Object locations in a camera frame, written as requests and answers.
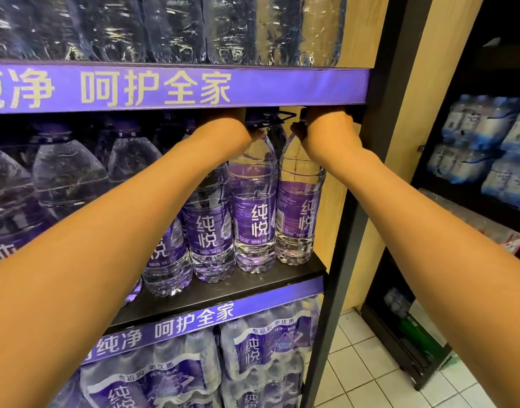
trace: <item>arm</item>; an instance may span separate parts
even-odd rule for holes
[[[308,155],[358,199],[421,305],[498,407],[520,408],[520,260],[363,149],[342,109],[313,108],[308,120]]]
[[[237,119],[212,120],[0,263],[0,407],[50,402],[113,320],[186,199],[250,144]]]

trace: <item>white tiled floor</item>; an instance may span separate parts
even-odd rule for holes
[[[496,408],[466,366],[435,373],[420,392],[356,311],[339,317],[318,408]]]

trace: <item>purple shelf banner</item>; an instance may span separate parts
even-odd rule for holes
[[[0,64],[0,114],[365,103],[369,69]]]
[[[102,336],[82,365],[324,292],[322,276]]]

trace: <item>hand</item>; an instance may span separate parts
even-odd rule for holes
[[[352,117],[342,106],[309,107],[307,129],[304,127],[303,123],[293,123],[290,129],[311,160],[328,171],[334,163],[363,149]]]
[[[244,120],[244,108],[205,111],[201,126],[192,136],[204,140],[204,149],[214,153],[220,163],[226,162],[241,156],[264,135],[260,129],[248,131]]]

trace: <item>forearm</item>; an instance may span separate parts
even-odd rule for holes
[[[45,406],[70,377],[186,199],[223,162],[198,151],[211,146],[198,129],[0,263],[0,406]],[[16,366],[37,375],[16,376]]]
[[[328,170],[366,210],[449,343],[500,408],[520,407],[520,260],[413,189],[372,152],[335,160]]]

